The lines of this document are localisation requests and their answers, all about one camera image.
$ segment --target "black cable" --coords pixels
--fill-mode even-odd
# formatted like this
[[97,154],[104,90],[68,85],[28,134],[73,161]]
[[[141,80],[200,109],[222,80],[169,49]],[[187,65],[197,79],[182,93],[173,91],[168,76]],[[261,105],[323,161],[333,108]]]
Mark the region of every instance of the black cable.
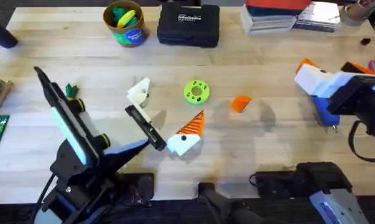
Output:
[[255,174],[249,176],[249,183],[250,183],[252,186],[257,187],[256,183],[254,183],[254,182],[251,181],[252,178],[253,178],[254,176],[255,176]]
[[357,127],[359,124],[362,123],[361,121],[355,121],[350,129],[349,136],[348,136],[348,143],[350,146],[351,151],[353,152],[354,155],[356,155],[358,158],[366,161],[366,162],[375,162],[375,158],[366,158],[363,156],[360,156],[357,154],[356,149],[354,148],[354,134],[357,131]]
[[37,203],[35,204],[35,207],[32,211],[32,214],[31,214],[31,219],[30,219],[30,224],[34,224],[34,221],[35,221],[35,216],[37,215],[38,211],[39,211],[39,208],[42,204],[42,200],[44,199],[44,196],[46,194],[46,191],[48,191],[48,188],[50,186],[50,184],[52,183],[53,179],[55,178],[55,175],[52,174],[50,177],[49,177],[49,180],[48,182],[46,183],[44,189],[42,190],[42,192],[40,193],[39,195],[39,198],[38,198],[38,201]]

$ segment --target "small orange object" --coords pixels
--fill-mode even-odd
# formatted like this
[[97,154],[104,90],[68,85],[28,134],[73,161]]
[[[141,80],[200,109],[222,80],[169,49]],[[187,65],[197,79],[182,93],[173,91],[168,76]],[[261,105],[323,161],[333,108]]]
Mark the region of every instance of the small orange object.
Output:
[[205,124],[204,111],[199,112],[189,123],[180,128],[176,134],[197,134],[201,136]]
[[309,59],[307,59],[307,58],[305,58],[305,59],[303,59],[301,62],[300,62],[300,65],[299,65],[299,67],[298,67],[298,69],[297,69],[297,72],[296,73],[298,73],[299,72],[299,70],[300,70],[300,68],[302,67],[302,65],[304,65],[304,64],[308,64],[308,65],[313,65],[314,67],[316,67],[316,68],[318,68],[318,66],[317,65],[315,65],[311,60],[309,60]]
[[231,103],[231,107],[238,113],[241,113],[251,99],[249,96],[237,96]]

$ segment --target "black object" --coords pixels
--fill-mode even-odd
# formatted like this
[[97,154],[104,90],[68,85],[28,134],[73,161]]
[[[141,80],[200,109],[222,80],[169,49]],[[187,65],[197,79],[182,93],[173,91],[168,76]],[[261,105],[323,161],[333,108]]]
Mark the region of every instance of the black object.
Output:
[[370,38],[364,38],[363,40],[360,41],[361,45],[368,45],[371,42]]
[[17,39],[2,25],[0,25],[0,46],[12,48],[16,46]]
[[355,76],[332,95],[327,108],[332,114],[356,115],[359,118],[359,121],[353,123],[348,143],[352,152],[367,162],[375,162],[375,158],[366,158],[357,154],[354,148],[354,134],[359,123],[363,123],[367,127],[367,134],[375,137],[375,91],[372,89],[374,85],[375,76]]
[[[50,166],[53,175],[58,177],[57,184],[44,199],[42,211],[50,209],[62,223],[89,224],[111,210],[118,200],[134,197],[132,194],[139,194],[144,201],[150,200],[154,195],[153,174],[116,173],[149,142],[145,141],[122,152],[105,154],[103,149],[110,145],[107,136],[102,134],[93,137],[79,117],[81,107],[73,109],[58,85],[52,83],[40,68],[34,68],[49,105],[68,127],[73,136],[71,141],[80,145],[79,150],[73,148],[68,140],[60,145],[56,160]],[[38,207],[41,206],[45,189],[39,197]]]
[[332,162],[306,162],[297,165],[296,171],[256,172],[257,192],[264,198],[308,198],[321,190],[346,189],[351,184],[342,170]]
[[144,134],[149,138],[150,144],[152,144],[156,150],[162,151],[167,143],[161,138],[157,130],[143,118],[136,107],[133,105],[128,106],[125,108],[125,111],[140,126]]
[[217,224],[285,224],[275,218],[262,218],[248,207],[242,200],[228,199],[215,191],[213,183],[199,183],[198,196],[210,208]]
[[157,28],[161,44],[216,47],[219,41],[219,6],[181,7],[174,2],[162,5]]

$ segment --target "green object in cup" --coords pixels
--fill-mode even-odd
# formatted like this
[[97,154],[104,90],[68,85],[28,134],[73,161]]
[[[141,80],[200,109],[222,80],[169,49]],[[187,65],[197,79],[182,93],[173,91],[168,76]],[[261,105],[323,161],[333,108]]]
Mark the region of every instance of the green object in cup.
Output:
[[114,22],[117,24],[118,20],[126,13],[126,9],[123,7],[114,7],[113,8],[113,15],[114,15]]
[[130,27],[130,26],[133,26],[134,24],[137,24],[137,22],[139,22],[139,20],[136,18],[136,16],[134,16],[126,25],[125,27]]
[[132,42],[126,38],[125,34],[117,34],[116,32],[113,32],[113,35],[121,44],[132,44]]

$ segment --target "black mount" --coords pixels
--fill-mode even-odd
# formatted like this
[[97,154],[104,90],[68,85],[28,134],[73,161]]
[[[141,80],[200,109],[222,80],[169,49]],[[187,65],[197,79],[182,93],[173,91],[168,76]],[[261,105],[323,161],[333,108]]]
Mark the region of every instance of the black mount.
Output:
[[150,200],[154,195],[153,174],[116,174],[147,145],[105,155],[101,165],[92,170],[81,164],[68,141],[64,141],[50,167],[58,177],[57,184],[45,198],[42,210],[51,209],[63,223],[79,223],[89,219],[99,208],[113,205],[120,197],[125,197],[131,186],[137,189],[142,199]]
[[210,208],[217,224],[285,224],[275,218],[262,218],[239,199],[228,199],[215,190],[214,183],[199,183],[198,196]]
[[346,189],[351,184],[342,170],[332,162],[306,162],[295,171],[256,172],[256,185],[260,197],[307,198],[321,190],[330,194],[331,189]]

